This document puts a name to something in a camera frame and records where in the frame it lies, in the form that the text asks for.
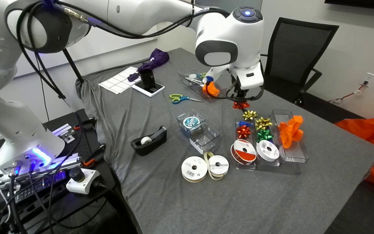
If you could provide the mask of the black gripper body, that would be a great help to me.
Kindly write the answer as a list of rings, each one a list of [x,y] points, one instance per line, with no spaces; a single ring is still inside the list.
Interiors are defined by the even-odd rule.
[[[241,88],[239,81],[233,78],[231,79],[231,87],[228,90],[228,98],[231,101],[237,101],[237,103],[254,101],[254,100],[261,99],[264,95],[264,91],[265,91],[265,88],[261,87],[256,95],[250,96],[247,90]]]

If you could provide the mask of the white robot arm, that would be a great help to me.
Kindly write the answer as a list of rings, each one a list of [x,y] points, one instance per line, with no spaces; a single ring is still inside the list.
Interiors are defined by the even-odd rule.
[[[0,0],[0,90],[16,74],[18,59],[34,51],[56,53],[77,44],[93,27],[107,27],[121,38],[147,39],[154,26],[191,26],[195,55],[212,68],[231,66],[247,88],[261,82],[248,73],[259,66],[263,14],[252,7],[228,13],[213,7],[193,7],[185,0]],[[48,165],[65,143],[46,130],[24,104],[0,96],[0,170]]]

